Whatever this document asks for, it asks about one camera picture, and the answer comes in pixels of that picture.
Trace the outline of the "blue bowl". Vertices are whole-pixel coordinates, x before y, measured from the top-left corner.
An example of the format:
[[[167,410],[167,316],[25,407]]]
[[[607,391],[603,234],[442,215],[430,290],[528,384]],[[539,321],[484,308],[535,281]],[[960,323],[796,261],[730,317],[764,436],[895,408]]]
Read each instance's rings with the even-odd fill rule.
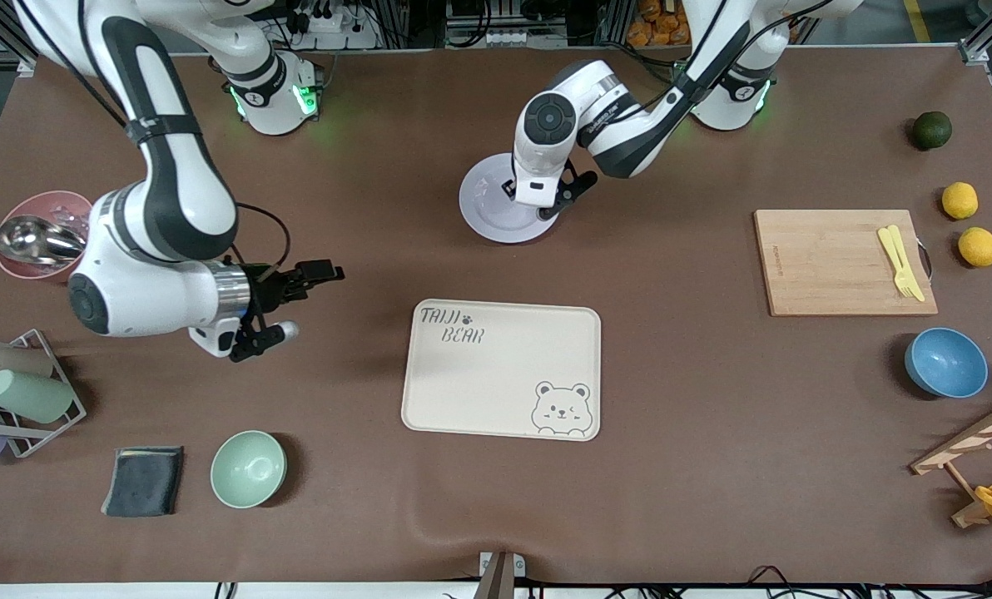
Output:
[[[979,345],[960,331],[944,327],[917,334],[907,346],[904,364],[912,382],[935,397],[974,397],[990,378]]]

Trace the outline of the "metal table clamp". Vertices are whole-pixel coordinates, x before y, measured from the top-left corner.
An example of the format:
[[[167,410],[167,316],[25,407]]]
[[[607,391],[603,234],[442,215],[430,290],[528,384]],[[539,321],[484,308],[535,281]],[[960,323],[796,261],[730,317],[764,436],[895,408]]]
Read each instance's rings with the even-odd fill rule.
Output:
[[[526,577],[525,557],[506,551],[481,552],[479,576],[473,599],[515,599],[516,581]]]

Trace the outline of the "pale green cup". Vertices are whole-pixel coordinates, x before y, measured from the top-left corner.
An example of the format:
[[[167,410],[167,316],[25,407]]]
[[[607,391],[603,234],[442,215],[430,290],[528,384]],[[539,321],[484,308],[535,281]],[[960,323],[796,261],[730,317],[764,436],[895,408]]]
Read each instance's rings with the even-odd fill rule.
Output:
[[[0,371],[0,407],[40,424],[65,416],[77,396],[70,384],[32,373]]]

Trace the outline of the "cream tray with bear print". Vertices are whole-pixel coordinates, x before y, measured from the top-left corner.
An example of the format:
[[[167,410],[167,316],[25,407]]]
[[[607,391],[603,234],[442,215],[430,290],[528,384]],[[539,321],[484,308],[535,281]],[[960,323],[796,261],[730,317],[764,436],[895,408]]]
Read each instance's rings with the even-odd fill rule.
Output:
[[[588,441],[600,431],[602,321],[587,307],[425,299],[401,420],[413,431]]]

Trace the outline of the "beige cup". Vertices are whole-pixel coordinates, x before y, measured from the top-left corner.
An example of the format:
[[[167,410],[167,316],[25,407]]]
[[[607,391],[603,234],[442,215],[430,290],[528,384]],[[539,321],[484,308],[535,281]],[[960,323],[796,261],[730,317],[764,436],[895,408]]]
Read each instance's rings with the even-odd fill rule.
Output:
[[[0,371],[12,370],[51,378],[53,361],[40,349],[24,349],[17,346],[0,346]]]

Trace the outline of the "yellow plastic knife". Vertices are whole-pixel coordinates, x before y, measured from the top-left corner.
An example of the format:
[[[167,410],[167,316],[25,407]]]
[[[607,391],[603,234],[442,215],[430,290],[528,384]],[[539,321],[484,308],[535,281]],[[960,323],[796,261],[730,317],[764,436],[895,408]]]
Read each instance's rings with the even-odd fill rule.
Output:
[[[889,225],[885,229],[880,229],[879,234],[881,232],[885,232],[890,239],[889,245],[893,247],[895,260],[898,261],[898,265],[895,267],[895,278],[893,278],[896,287],[904,296],[915,297],[918,302],[924,303],[925,292],[922,291],[917,277],[912,273],[910,257],[908,257],[900,229],[898,226]]]

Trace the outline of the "pink bowl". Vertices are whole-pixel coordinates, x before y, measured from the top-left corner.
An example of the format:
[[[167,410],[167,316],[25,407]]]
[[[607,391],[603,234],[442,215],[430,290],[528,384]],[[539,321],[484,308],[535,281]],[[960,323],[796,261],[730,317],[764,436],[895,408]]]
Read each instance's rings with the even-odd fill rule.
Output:
[[[85,241],[89,236],[88,216],[92,203],[84,196],[67,191],[44,192],[21,202],[2,219],[2,224],[14,216],[33,215],[49,220],[79,234]],[[77,267],[78,260],[65,265],[32,265],[10,260],[0,255],[0,268],[12,277],[63,287]]]

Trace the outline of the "wooden dish rack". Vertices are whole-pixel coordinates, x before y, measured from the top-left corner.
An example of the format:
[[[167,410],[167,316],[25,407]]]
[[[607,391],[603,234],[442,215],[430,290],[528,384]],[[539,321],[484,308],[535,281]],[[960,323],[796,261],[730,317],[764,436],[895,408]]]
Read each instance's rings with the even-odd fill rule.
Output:
[[[988,508],[975,493],[975,486],[965,480],[954,463],[961,456],[990,450],[992,450],[992,412],[926,453],[922,458],[916,459],[908,466],[908,470],[914,475],[925,475],[936,471],[948,474],[970,500],[965,507],[954,512],[951,516],[952,522],[959,528],[987,526],[991,519]]]

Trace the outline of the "dark grey folded cloth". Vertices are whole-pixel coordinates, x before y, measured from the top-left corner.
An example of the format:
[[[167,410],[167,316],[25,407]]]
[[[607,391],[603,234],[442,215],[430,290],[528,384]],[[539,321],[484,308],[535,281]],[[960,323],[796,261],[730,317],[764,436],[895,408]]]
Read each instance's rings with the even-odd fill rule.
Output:
[[[112,518],[172,515],[183,463],[182,446],[117,448],[102,514]]]

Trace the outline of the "metal scoop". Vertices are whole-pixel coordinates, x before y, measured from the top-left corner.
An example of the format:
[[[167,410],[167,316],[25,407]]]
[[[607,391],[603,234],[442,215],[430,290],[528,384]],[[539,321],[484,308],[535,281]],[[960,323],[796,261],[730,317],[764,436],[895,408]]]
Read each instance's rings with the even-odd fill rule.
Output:
[[[86,241],[77,232],[35,215],[17,215],[0,224],[0,258],[30,265],[69,265]]]

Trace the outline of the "yellow plastic fork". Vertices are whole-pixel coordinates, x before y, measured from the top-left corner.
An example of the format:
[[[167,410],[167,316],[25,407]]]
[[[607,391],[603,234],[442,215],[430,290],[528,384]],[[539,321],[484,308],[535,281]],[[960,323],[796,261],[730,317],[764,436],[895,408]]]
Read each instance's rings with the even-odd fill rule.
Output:
[[[877,236],[879,236],[881,246],[884,247],[885,253],[891,262],[893,284],[895,284],[895,287],[898,288],[900,294],[904,297],[915,297],[918,302],[922,302],[923,299],[920,299],[918,293],[914,290],[913,284],[915,282],[912,280],[912,273],[900,253],[902,250],[900,242],[895,242],[888,228],[877,229]]]

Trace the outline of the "narrow white socket strip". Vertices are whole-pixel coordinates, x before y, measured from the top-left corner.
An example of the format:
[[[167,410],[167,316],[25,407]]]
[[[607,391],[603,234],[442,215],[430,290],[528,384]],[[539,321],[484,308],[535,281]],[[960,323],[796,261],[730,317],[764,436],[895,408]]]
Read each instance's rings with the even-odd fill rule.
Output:
[[[446,47],[523,47],[528,41],[528,30],[515,27],[449,29],[445,35]]]

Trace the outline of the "white round plate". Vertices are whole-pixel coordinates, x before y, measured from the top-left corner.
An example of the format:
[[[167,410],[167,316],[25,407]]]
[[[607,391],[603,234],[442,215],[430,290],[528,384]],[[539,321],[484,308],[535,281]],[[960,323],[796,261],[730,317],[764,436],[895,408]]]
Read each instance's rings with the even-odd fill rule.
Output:
[[[512,201],[503,189],[512,179],[512,153],[504,152],[474,164],[459,186],[459,212],[473,231],[489,241],[530,242],[559,220],[557,216],[542,220],[538,208]]]

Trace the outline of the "white power strip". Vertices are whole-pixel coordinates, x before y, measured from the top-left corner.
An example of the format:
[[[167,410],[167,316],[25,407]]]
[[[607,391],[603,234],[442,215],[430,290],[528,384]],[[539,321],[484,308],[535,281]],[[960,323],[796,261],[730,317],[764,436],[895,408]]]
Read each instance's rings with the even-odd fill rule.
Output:
[[[384,34],[371,8],[350,0],[297,0],[293,47],[306,51],[385,48]]]

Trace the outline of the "bag of orange snacks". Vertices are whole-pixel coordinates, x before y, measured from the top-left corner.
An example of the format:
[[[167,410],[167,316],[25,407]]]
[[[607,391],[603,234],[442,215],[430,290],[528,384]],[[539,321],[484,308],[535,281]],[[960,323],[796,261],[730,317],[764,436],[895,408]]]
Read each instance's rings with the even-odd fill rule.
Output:
[[[637,0],[625,44],[630,47],[685,46],[692,42],[682,0]]]

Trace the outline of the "yellow lemon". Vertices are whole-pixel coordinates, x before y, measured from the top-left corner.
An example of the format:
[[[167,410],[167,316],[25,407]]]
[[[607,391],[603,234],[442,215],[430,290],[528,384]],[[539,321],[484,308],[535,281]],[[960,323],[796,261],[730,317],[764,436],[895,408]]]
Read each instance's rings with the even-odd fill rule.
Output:
[[[973,268],[987,268],[992,265],[992,234],[987,229],[965,229],[957,241],[957,249],[963,261]]]
[[[978,192],[967,182],[953,182],[942,191],[940,205],[952,220],[970,219],[979,209]]]

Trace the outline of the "wooden cutting board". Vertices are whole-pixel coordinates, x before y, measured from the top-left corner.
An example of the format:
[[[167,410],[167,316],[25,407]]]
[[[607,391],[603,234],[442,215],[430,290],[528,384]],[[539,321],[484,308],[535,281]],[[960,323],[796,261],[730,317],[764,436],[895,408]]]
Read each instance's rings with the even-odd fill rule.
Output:
[[[936,297],[907,210],[757,210],[757,245],[773,317],[935,315]],[[895,285],[879,230],[900,229],[923,299]]]

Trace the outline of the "pale green bowl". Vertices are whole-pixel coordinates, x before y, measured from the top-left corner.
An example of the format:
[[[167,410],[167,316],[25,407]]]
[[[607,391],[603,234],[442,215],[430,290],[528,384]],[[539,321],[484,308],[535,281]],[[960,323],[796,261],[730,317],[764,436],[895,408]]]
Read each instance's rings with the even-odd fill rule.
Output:
[[[226,507],[259,507],[278,492],[286,468],[286,452],[271,433],[234,433],[218,448],[211,462],[211,489]]]

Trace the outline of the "green lime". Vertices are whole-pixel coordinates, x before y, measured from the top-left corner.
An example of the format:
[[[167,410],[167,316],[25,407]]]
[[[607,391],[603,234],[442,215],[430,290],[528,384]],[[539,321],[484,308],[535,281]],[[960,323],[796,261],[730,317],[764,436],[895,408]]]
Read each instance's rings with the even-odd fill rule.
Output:
[[[933,151],[944,147],[952,136],[952,121],[944,112],[919,114],[910,127],[910,139],[919,151]]]

